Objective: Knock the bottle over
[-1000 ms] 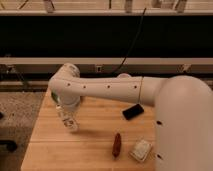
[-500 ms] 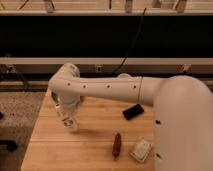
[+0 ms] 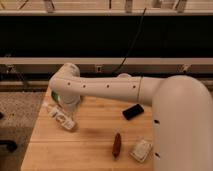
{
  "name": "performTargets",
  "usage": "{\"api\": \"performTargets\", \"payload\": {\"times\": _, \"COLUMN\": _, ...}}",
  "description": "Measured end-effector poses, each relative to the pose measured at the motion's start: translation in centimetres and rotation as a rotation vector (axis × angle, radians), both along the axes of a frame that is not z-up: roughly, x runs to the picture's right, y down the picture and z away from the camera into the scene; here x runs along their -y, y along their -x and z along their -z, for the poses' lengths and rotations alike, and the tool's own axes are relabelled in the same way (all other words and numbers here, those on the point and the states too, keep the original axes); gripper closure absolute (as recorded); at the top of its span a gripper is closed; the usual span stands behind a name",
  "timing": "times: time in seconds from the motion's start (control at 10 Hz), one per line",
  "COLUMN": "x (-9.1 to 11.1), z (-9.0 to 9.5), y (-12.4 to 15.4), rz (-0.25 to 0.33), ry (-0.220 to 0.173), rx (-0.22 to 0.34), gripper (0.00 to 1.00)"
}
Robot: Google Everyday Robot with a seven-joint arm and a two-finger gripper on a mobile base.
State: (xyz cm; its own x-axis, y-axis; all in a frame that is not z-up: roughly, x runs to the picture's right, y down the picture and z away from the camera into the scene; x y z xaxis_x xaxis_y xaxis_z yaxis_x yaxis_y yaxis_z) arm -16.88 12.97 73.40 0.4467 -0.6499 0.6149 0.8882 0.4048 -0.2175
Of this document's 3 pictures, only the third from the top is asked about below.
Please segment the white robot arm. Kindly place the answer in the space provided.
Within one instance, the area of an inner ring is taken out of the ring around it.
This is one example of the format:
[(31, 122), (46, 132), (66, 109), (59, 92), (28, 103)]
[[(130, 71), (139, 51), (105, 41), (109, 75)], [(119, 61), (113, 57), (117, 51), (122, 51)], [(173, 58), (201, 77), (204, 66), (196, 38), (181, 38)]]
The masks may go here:
[(213, 171), (213, 97), (201, 81), (186, 75), (85, 78), (76, 65), (66, 63), (49, 87), (67, 109), (82, 96), (151, 107), (154, 171)]

